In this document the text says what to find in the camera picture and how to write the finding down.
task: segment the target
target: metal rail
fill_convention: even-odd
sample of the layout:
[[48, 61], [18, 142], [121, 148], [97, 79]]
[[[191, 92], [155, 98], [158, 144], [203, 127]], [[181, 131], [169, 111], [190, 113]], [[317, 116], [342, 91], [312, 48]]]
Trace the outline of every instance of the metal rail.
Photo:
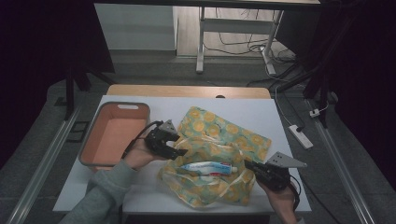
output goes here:
[[50, 143], [46, 154], [44, 155], [41, 162], [38, 164], [38, 167], [35, 170], [32, 179], [30, 180], [20, 200], [12, 211], [12, 214], [9, 217], [7, 224], [23, 223], [27, 215], [29, 214], [29, 211], [32, 208], [33, 203], [35, 202], [35, 198], [37, 197], [38, 192], [43, 187], [43, 184], [47, 179], [50, 169], [52, 168], [53, 163], [55, 163], [55, 160], [58, 157], [62, 146], [64, 145], [64, 141], [66, 140], [66, 137], [69, 134], [73, 123], [75, 122], [82, 106], [84, 105], [86, 93], [82, 94], [83, 96], [79, 100], [78, 105], [70, 116], [69, 120], [64, 120], [58, 132], [55, 134], [55, 137]]
[[[311, 104], [309, 104], [308, 100], [305, 100], [305, 102], [310, 110], [314, 109]], [[332, 163], [334, 164], [334, 168], [340, 176], [346, 192], [351, 198], [352, 204], [355, 207], [356, 213], [361, 220], [361, 223], [375, 224], [375, 220], [370, 212], [370, 209], [367, 206], [366, 201], [364, 201], [364, 198], [361, 195], [361, 191], [353, 180], [352, 175], [348, 171], [337, 145], [332, 140], [332, 136], [330, 135], [329, 130], [323, 128], [321, 122], [318, 119], [315, 119], [315, 125], [317, 126], [318, 133], [329, 152]]]

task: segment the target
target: floral fabric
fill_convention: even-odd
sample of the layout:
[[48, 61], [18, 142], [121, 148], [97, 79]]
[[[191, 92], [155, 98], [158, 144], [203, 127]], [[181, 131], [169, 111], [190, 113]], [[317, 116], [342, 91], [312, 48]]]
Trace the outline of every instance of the floral fabric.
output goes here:
[[[177, 131], [180, 138], [175, 148], [188, 152], [168, 161], [158, 177], [192, 207], [206, 206], [219, 199], [248, 204], [255, 176], [246, 169], [244, 159], [263, 161], [271, 140], [197, 106], [187, 112]], [[198, 161], [228, 162], [238, 171], [226, 176], [198, 176], [180, 168]]]

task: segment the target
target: sleeve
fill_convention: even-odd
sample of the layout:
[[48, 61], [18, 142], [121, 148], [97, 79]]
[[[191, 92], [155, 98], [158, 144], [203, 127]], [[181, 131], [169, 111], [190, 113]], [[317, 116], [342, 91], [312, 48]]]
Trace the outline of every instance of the sleeve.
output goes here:
[[87, 186], [85, 197], [60, 223], [106, 223], [111, 211], [118, 208], [136, 177], [124, 160], [110, 171], [98, 171]]

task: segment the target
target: white tube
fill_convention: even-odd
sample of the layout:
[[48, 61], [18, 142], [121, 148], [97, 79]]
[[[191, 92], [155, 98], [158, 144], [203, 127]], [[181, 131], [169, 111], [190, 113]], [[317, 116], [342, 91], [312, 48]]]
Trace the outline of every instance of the white tube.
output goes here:
[[217, 161], [201, 161], [180, 167], [188, 171], [194, 171], [199, 175], [230, 175], [238, 171], [238, 168], [232, 167], [230, 163]]

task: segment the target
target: hand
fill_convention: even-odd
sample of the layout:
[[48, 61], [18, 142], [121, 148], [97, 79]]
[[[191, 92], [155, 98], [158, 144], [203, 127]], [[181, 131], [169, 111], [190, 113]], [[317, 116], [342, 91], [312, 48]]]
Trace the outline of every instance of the hand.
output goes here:
[[134, 170], [139, 170], [151, 161], [164, 161], [165, 158], [153, 154], [146, 146], [144, 139], [137, 139], [128, 155], [124, 158], [125, 162]]
[[280, 219], [282, 219], [282, 222], [284, 224], [296, 224], [297, 219], [293, 209], [294, 194], [291, 189], [287, 187], [282, 191], [272, 191], [259, 181], [257, 183], [267, 194], [271, 206], [274, 208]]

